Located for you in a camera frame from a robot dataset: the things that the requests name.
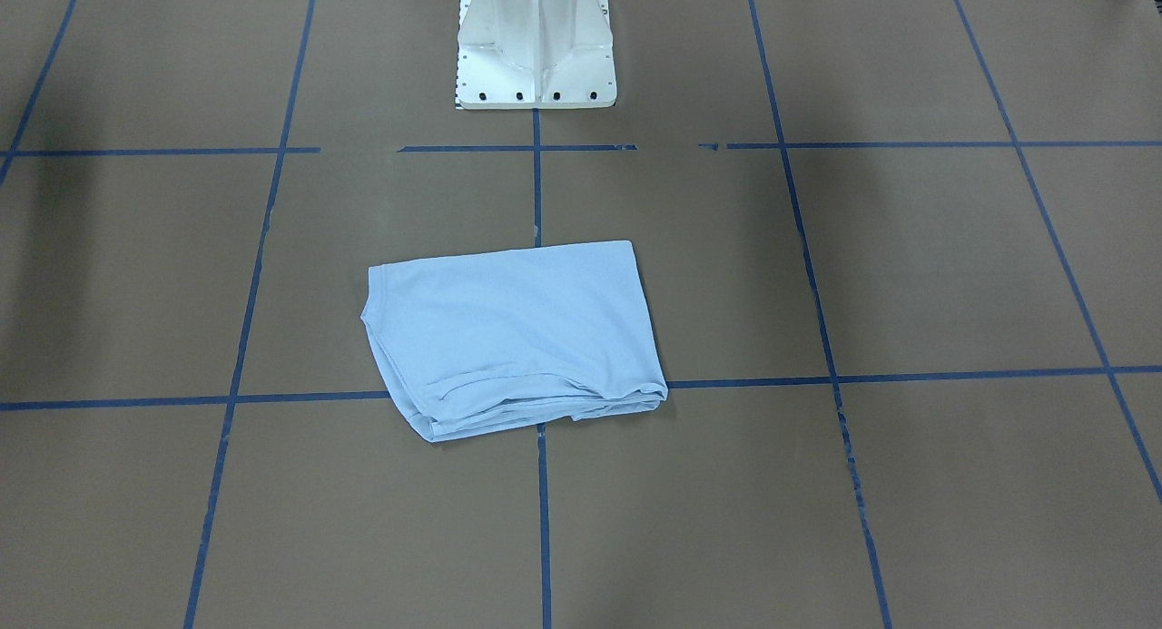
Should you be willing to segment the light blue t-shirt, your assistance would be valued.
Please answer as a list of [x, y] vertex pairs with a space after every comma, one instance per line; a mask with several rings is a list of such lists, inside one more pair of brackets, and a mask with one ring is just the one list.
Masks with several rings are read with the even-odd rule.
[[430, 443], [669, 394], [631, 241], [386, 262], [360, 319], [390, 401]]

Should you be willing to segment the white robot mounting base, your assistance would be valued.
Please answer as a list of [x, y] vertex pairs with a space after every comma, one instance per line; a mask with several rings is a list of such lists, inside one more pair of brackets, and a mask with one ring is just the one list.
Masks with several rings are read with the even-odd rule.
[[457, 108], [614, 107], [609, 0], [459, 0], [458, 13]]

